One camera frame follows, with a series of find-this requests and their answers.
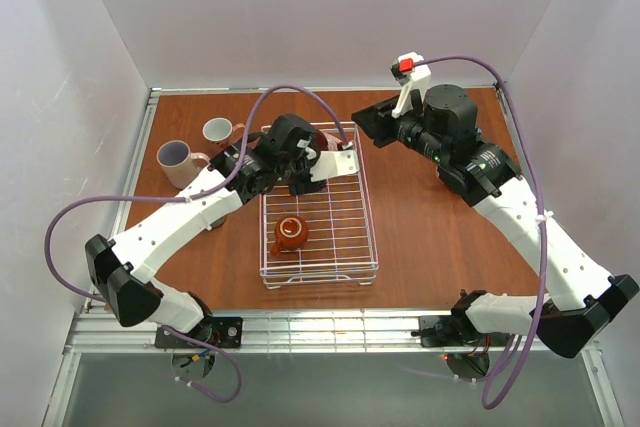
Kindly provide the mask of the pearlescent pink mug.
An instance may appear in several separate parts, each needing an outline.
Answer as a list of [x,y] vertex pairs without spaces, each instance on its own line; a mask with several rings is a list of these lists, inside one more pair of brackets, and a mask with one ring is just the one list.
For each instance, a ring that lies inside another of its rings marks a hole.
[[210,157],[205,153],[192,152],[184,141],[172,140],[158,149],[156,160],[169,182],[182,190],[209,164]]

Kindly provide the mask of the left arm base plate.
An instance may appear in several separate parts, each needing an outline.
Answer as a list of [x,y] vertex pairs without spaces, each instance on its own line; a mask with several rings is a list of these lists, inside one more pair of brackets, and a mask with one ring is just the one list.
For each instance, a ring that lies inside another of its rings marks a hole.
[[197,348],[200,342],[222,349],[239,348],[242,345],[244,319],[238,316],[206,316],[192,332],[189,341],[183,340],[159,327],[154,346],[159,349]]

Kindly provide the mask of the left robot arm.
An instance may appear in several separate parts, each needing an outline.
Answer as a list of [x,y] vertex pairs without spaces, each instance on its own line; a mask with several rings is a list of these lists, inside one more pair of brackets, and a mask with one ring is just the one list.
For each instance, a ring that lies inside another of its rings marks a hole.
[[182,334],[200,334],[210,311],[191,292],[156,278],[164,264],[277,185],[296,195],[321,190],[341,174],[342,153],[303,118],[284,114],[266,132],[251,132],[211,158],[178,195],[164,201],[136,227],[85,244],[93,285],[123,327],[150,321]]

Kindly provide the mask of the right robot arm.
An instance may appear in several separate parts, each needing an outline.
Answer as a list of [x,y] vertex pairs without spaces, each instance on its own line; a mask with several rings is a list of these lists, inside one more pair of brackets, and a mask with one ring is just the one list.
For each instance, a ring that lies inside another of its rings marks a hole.
[[439,179],[493,224],[545,283],[542,298],[463,292],[450,315],[424,337],[471,342],[483,334],[533,330],[555,354],[574,358],[639,292],[628,274],[612,275],[555,221],[539,213],[516,162],[486,141],[478,106],[451,84],[417,90],[402,104],[392,97],[352,114],[378,148],[393,142],[433,161]]

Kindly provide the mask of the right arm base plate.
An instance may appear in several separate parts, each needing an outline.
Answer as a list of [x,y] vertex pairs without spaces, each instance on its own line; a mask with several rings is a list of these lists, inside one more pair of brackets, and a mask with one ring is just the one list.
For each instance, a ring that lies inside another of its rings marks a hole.
[[420,340],[422,347],[485,347],[505,346],[509,335],[499,332],[479,333],[473,327],[464,327],[451,315],[423,315],[418,328],[410,335]]

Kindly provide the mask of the pink ghost pattern mug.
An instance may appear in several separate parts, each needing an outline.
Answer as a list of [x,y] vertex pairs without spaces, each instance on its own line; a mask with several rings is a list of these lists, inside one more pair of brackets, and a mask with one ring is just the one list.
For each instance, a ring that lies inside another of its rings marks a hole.
[[333,134],[325,131],[319,131],[315,136],[317,145],[321,151],[346,151],[352,150],[354,144],[352,141],[344,141],[342,138],[338,138]]

